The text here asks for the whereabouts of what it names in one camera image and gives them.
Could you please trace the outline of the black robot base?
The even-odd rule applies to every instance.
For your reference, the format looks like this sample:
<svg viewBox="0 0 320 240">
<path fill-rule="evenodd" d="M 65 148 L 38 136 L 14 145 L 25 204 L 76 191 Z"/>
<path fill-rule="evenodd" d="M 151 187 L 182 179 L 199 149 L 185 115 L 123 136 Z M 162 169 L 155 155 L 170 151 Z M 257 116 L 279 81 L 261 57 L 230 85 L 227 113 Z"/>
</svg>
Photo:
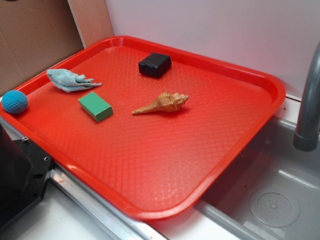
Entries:
<svg viewBox="0 0 320 240">
<path fill-rule="evenodd" d="M 52 157 L 32 140 L 13 140 L 0 127 L 1 231 L 43 200 L 52 165 Z"/>
</svg>

